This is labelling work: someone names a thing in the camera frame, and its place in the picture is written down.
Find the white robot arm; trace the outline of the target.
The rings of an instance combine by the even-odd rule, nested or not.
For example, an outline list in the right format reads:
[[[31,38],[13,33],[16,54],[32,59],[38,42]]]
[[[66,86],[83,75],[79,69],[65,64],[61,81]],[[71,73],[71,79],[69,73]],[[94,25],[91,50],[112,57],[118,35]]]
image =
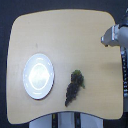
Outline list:
[[[128,12],[125,13],[121,22],[110,27],[101,37],[104,46],[121,46],[128,48]]]

